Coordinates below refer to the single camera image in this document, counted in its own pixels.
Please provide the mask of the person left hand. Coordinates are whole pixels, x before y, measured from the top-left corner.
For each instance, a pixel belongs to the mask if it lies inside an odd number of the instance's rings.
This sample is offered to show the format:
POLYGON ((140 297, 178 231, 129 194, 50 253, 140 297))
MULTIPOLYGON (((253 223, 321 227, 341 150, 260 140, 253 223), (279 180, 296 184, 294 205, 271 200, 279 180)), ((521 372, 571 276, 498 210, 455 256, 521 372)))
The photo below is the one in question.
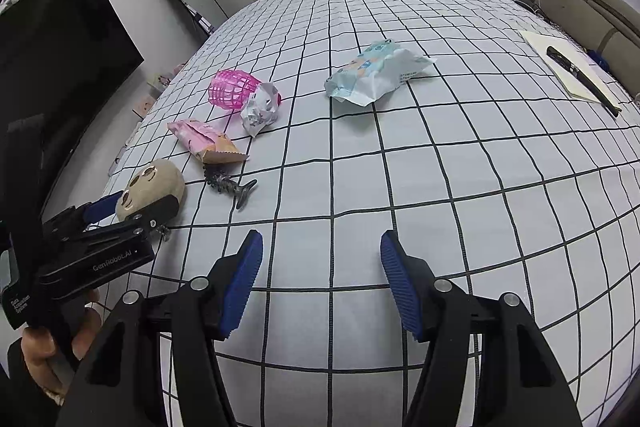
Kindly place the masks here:
MULTIPOLYGON (((91 303, 97 303, 99 298, 100 293, 97 289, 93 289, 85 295, 85 316, 72 342, 74 355, 79 360, 86 355, 101 328, 101 317, 91 306, 91 303)), ((49 363, 49 360, 58 353, 58 347, 56 347, 50 332, 47 329, 26 327, 22 334, 21 349, 28 373, 36 385, 56 405, 62 405, 66 398, 68 385, 60 381, 49 363)))

